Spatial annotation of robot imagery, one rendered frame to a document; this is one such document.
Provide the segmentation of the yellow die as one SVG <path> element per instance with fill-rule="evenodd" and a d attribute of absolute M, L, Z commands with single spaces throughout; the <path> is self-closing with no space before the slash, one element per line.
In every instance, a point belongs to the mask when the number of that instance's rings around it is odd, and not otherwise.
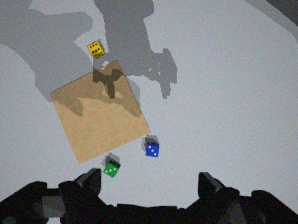
<path fill-rule="evenodd" d="M 90 46 L 88 46 L 92 56 L 95 58 L 95 59 L 98 59 L 100 58 L 101 56 L 105 55 L 105 52 L 102 48 L 102 46 L 99 44 L 99 42 L 95 42 L 93 44 L 91 44 Z"/>

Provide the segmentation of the green die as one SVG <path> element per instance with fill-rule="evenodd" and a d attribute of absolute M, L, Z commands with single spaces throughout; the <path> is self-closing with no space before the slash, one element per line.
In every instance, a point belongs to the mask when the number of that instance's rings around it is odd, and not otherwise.
<path fill-rule="evenodd" d="M 109 175 L 110 177 L 114 178 L 114 176 L 116 175 L 116 173 L 119 170 L 120 166 L 121 166 L 120 164 L 116 163 L 113 160 L 110 160 L 108 162 L 108 164 L 106 165 L 103 173 L 105 173 L 105 174 Z"/>

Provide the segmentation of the blue die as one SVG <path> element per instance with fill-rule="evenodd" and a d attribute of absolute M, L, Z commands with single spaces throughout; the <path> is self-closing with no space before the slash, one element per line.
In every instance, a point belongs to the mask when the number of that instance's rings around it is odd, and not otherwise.
<path fill-rule="evenodd" d="M 147 143 L 146 156 L 158 157 L 159 143 Z"/>

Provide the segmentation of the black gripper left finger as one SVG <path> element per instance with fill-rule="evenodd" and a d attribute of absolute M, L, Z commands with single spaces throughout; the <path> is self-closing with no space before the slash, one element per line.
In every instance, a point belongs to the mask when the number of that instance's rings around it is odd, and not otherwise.
<path fill-rule="evenodd" d="M 61 224 L 124 224 L 123 214 L 98 197 L 100 191 L 100 168 L 61 182 L 58 188 L 35 181 L 0 202 L 0 224 L 46 224 L 57 217 Z"/>

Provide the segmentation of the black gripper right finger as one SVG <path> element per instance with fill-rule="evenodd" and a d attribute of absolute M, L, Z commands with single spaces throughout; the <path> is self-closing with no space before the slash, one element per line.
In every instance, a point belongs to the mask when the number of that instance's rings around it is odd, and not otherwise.
<path fill-rule="evenodd" d="M 251 197 L 241 196 L 208 172 L 199 172 L 198 196 L 167 216 L 165 224 L 298 224 L 298 215 L 271 193 L 254 190 Z"/>

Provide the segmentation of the tan square mat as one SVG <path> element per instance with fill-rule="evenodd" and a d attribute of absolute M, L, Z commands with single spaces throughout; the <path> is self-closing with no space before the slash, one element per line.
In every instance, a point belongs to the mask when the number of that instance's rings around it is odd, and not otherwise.
<path fill-rule="evenodd" d="M 151 133 L 118 60 L 50 96 L 78 164 Z"/>

